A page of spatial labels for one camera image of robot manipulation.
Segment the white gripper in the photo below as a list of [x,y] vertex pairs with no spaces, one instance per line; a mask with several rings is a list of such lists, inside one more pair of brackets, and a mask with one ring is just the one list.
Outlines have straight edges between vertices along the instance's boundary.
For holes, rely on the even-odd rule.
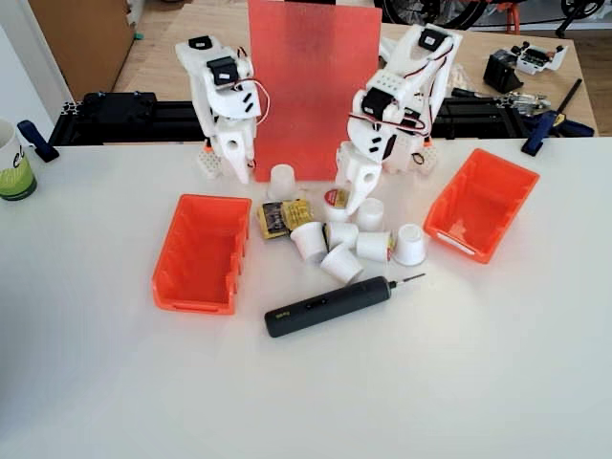
[[382,165],[362,155],[351,142],[340,144],[336,165],[335,185],[349,190],[345,209],[353,215],[376,188]]
[[219,118],[215,129],[215,136],[212,140],[214,153],[220,158],[225,158],[225,152],[230,149],[230,141],[237,143],[239,150],[243,153],[243,159],[231,161],[230,166],[239,182],[248,185],[251,180],[251,169],[255,168],[255,119]]

